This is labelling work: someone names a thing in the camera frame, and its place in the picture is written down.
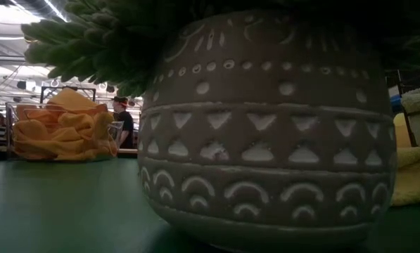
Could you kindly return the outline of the clear plastic bin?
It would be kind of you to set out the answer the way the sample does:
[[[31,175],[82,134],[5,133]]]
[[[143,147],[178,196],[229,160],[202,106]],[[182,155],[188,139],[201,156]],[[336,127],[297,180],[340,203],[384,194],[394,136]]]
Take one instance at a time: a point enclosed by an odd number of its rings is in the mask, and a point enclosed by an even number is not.
[[[6,135],[7,135],[7,148],[6,151],[8,152],[8,155],[12,154],[13,156],[16,156],[17,158],[15,160],[26,160],[25,158],[17,155],[14,151],[14,144],[13,144],[13,125],[20,121],[18,119],[18,116],[16,114],[16,105],[18,104],[33,104],[33,105],[42,105],[42,103],[7,103],[6,104]],[[54,123],[46,123],[47,127],[51,128],[53,127]],[[118,150],[120,145],[120,134],[122,132],[122,122],[115,121],[113,118],[113,123],[110,124],[108,127],[108,130],[110,132],[110,135],[115,139]],[[27,160],[27,161],[33,161],[33,162],[90,162],[90,161],[99,161],[99,160],[85,160],[85,161],[56,161],[56,160]]]

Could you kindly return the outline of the grey-green artificial succulent plant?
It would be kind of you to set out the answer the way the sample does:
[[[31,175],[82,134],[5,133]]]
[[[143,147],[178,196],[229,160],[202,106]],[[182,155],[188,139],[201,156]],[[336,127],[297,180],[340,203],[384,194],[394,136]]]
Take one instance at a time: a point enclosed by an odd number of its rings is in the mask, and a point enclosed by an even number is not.
[[[277,11],[290,33],[297,27],[357,39],[387,69],[420,67],[420,0],[67,0],[68,20],[21,25],[25,59],[50,67],[49,78],[108,83],[140,96],[166,41],[194,21],[245,11]]]

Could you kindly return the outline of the grey patterned ceramic pot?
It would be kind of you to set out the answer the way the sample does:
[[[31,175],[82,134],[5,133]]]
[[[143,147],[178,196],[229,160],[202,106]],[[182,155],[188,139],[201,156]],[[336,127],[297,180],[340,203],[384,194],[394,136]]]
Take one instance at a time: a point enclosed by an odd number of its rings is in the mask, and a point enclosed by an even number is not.
[[[242,11],[173,34],[144,95],[154,212],[234,252],[344,248],[390,204],[396,144],[378,57],[342,22]]]

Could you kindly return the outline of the orange microfiber towel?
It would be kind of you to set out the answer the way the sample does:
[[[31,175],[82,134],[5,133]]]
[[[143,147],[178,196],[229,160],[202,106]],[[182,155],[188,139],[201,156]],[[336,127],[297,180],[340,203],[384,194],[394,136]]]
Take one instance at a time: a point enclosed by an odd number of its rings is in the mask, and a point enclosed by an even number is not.
[[[108,127],[113,115],[63,113],[53,127],[38,119],[20,120],[13,125],[17,155],[26,160],[85,161],[115,157],[118,145]]]
[[[71,88],[65,88],[51,97],[47,104],[18,104],[16,114],[19,120],[35,119],[43,123],[54,123],[64,113],[94,116],[107,112],[106,104],[98,104]]]

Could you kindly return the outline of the yellow microfiber towel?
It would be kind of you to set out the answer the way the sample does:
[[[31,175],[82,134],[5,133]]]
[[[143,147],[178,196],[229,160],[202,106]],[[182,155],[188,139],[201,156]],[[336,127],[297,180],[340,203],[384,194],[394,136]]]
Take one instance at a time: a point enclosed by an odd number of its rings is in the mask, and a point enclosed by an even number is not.
[[[420,147],[398,148],[392,206],[418,203],[420,203]]]

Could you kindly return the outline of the yellow plastic bin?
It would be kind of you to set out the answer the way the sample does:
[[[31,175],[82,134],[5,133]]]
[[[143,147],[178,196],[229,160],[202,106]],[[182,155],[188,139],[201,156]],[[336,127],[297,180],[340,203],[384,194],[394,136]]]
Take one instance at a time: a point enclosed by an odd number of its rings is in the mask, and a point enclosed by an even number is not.
[[[396,114],[396,116],[393,119],[393,124],[395,126],[395,138],[397,147],[410,148],[412,144],[407,129],[405,115],[403,112]]]

